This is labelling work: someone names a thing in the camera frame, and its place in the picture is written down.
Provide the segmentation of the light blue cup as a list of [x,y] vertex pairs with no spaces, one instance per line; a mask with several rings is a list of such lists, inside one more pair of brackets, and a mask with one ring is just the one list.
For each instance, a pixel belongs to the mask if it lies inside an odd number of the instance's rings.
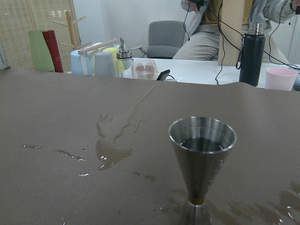
[[74,50],[70,54],[72,74],[92,75],[92,69],[88,54],[79,54],[78,52],[78,50]]

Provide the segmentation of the glass oil dispenser bottle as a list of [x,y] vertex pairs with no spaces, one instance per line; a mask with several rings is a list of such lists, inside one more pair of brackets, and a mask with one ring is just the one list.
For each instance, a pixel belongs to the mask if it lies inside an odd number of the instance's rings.
[[125,45],[125,41],[120,38],[120,45],[116,53],[117,77],[134,78],[134,59],[132,53]]

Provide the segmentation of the pink plastic cup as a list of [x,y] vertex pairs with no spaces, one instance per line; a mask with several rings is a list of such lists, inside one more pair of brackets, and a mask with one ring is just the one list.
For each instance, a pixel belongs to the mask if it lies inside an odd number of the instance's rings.
[[294,69],[271,67],[266,70],[265,89],[291,91],[298,72]]

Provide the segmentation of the grey office chair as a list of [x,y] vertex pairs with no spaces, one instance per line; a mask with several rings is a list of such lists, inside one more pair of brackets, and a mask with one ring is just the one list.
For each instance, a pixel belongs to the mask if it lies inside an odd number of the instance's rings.
[[185,28],[185,23],[179,21],[151,22],[147,49],[135,46],[130,50],[140,50],[143,56],[151,59],[172,59],[184,44]]

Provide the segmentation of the grey cup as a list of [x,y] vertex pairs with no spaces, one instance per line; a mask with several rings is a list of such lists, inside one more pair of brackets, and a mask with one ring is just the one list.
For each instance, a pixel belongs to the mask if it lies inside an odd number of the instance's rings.
[[110,52],[98,52],[95,54],[95,76],[116,76],[113,57]]

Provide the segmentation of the steel double jigger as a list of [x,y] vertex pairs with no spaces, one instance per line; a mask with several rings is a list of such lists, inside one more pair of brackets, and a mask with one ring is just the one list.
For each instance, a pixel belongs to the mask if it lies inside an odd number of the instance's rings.
[[168,134],[188,191],[179,224],[210,225],[205,196],[236,143],[236,133],[220,120],[193,116],[173,122]]

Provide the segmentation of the seated person in beige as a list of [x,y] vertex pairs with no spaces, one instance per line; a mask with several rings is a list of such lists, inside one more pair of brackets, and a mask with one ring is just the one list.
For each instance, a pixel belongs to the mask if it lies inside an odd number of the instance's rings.
[[[223,0],[208,0],[198,7],[189,0],[181,1],[181,7],[194,15],[187,28],[190,39],[175,54],[175,60],[216,60],[218,59],[220,31],[218,26],[224,21]],[[264,46],[264,63],[288,63],[287,58],[270,37],[271,23],[284,23],[296,14],[300,6],[298,0],[247,0],[243,7],[233,7],[242,11],[242,31],[247,32],[250,23],[261,23],[267,43]]]

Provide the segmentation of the black insulated water bottle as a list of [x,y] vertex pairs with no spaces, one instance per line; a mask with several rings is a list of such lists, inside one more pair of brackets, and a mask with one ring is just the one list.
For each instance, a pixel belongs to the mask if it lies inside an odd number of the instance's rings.
[[243,36],[239,82],[256,87],[259,82],[265,36],[262,23],[250,23]]

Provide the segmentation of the clear egg carton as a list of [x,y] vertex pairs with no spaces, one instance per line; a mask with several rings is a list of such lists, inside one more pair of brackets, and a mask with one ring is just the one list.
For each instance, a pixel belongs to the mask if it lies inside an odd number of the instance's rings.
[[154,60],[138,60],[134,65],[135,78],[144,80],[156,80],[157,66]]

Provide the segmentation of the red thermos bottle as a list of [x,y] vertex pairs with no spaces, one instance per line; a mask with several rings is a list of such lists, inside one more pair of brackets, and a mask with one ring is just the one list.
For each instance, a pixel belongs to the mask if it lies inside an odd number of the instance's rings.
[[60,52],[54,30],[44,30],[42,31],[42,34],[52,58],[54,71],[63,73],[63,65],[61,62]]

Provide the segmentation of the yellow cup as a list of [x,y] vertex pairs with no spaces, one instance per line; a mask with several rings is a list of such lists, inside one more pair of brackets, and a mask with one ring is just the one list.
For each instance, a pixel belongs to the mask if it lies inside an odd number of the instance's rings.
[[112,55],[114,68],[116,73],[122,73],[124,72],[124,65],[123,62],[117,60],[116,53],[119,52],[119,50],[116,47],[109,47],[103,50],[103,52],[109,52]]

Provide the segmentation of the wooden mug tree rack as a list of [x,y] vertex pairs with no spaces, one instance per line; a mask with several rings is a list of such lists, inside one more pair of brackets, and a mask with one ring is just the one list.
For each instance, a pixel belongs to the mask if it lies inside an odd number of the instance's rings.
[[90,45],[91,42],[88,42],[88,43],[83,44],[83,45],[79,45],[79,39],[78,39],[78,36],[77,36],[77,33],[76,33],[76,27],[75,26],[77,25],[77,23],[79,21],[83,20],[85,18],[85,16],[82,16],[79,19],[73,20],[72,11],[70,11],[70,10],[66,11],[65,15],[66,15],[66,19],[67,19],[66,23],[59,22],[59,21],[56,21],[56,20],[51,20],[52,23],[68,27],[71,44],[69,45],[69,44],[59,42],[60,45],[72,47],[73,50],[78,51],[79,55],[83,55],[87,52],[91,52],[91,51],[97,50],[99,48],[106,47],[108,45],[112,45],[112,44],[117,43],[117,39],[113,38],[112,40],[109,40],[109,41],[106,41],[106,42],[103,42],[103,43],[100,43],[100,44],[97,44],[97,45],[93,45],[93,46],[90,46],[90,47],[88,47],[87,45]]

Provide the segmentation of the wooden board upright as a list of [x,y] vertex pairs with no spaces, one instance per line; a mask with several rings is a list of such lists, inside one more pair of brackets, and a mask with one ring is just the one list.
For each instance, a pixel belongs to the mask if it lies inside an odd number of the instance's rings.
[[244,5],[243,0],[223,1],[218,52],[220,66],[234,66],[238,60]]

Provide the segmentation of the green tall tumbler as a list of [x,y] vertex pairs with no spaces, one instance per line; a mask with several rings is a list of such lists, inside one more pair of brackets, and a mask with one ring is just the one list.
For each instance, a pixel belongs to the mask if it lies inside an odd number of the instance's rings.
[[28,32],[33,67],[36,71],[54,71],[53,61],[41,30]]

